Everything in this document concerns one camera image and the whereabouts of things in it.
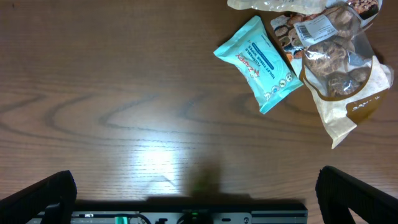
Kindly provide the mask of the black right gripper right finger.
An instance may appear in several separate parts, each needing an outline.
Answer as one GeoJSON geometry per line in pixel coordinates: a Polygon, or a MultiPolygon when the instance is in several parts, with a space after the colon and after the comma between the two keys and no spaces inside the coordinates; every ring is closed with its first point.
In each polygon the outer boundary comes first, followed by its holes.
{"type": "Polygon", "coordinates": [[[337,169],[325,166],[315,191],[323,221],[354,223],[354,211],[368,223],[397,223],[397,199],[337,169]]]}

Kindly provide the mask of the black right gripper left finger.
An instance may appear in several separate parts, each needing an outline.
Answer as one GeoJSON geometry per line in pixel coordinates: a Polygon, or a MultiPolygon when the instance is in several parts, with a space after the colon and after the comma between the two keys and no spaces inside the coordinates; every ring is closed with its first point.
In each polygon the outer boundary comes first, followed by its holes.
{"type": "Polygon", "coordinates": [[[69,170],[57,172],[1,200],[1,223],[27,223],[44,212],[41,223],[70,223],[77,188],[69,170]]]}

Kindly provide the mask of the brown white snack bag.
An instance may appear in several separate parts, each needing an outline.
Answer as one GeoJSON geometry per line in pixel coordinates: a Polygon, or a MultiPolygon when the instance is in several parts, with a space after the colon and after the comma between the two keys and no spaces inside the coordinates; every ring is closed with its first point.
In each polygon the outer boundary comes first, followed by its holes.
{"type": "Polygon", "coordinates": [[[365,34],[381,6],[375,0],[328,1],[319,14],[286,12],[271,20],[333,147],[379,108],[393,84],[393,69],[379,61],[365,34]]]}

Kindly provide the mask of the teal snack packet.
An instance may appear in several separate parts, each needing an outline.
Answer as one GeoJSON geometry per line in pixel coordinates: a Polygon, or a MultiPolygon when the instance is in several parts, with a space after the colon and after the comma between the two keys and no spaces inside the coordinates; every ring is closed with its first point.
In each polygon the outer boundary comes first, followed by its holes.
{"type": "Polygon", "coordinates": [[[214,55],[244,75],[262,114],[303,85],[269,40],[259,16],[245,23],[214,55]]]}

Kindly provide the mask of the beige paper pouch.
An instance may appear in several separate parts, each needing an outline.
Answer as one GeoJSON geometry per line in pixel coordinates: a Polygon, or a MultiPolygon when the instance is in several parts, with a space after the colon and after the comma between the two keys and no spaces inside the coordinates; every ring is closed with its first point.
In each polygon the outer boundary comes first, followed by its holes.
{"type": "Polygon", "coordinates": [[[227,0],[227,5],[237,10],[255,9],[273,12],[321,13],[327,0],[227,0]]]}

